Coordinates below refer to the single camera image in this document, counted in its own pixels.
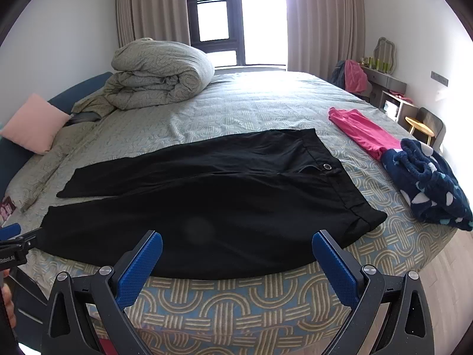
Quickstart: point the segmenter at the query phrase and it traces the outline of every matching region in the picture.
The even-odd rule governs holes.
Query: pink pillow
[[[49,104],[36,93],[18,109],[0,135],[39,155],[51,149],[54,137],[70,115]]]

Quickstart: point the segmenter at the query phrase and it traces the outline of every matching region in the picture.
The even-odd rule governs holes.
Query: electrical outlet
[[[439,83],[445,85],[445,86],[448,86],[448,79],[439,75],[438,73],[435,73],[432,71],[432,74],[430,75],[430,77],[432,79],[434,79],[435,81],[438,81]]]

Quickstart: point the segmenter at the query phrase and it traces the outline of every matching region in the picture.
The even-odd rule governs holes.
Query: pink pants
[[[388,149],[401,149],[401,142],[356,109],[330,108],[328,118],[376,160]]]

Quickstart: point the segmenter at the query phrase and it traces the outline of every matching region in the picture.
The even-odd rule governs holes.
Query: window
[[[216,67],[286,65],[286,0],[187,0],[191,45]]]

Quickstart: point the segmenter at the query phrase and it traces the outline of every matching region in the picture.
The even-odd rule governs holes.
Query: window frame
[[[226,1],[226,14],[229,26],[229,38],[221,40],[200,41],[198,4]],[[235,51],[236,65],[227,67],[245,66],[244,37],[243,37],[243,8],[241,0],[187,0],[189,16],[189,31],[191,34],[191,46],[205,53]]]

